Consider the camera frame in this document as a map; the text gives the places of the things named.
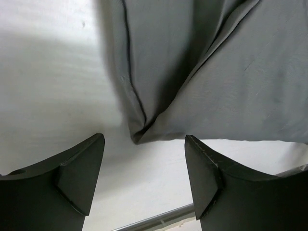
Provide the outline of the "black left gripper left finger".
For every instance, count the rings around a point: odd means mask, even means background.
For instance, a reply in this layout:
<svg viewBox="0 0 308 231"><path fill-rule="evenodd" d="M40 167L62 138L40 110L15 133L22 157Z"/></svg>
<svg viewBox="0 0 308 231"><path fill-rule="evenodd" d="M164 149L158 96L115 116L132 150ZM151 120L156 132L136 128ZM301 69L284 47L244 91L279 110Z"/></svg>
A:
<svg viewBox="0 0 308 231"><path fill-rule="evenodd" d="M80 231L89 215L105 147L103 134L0 177L2 231Z"/></svg>

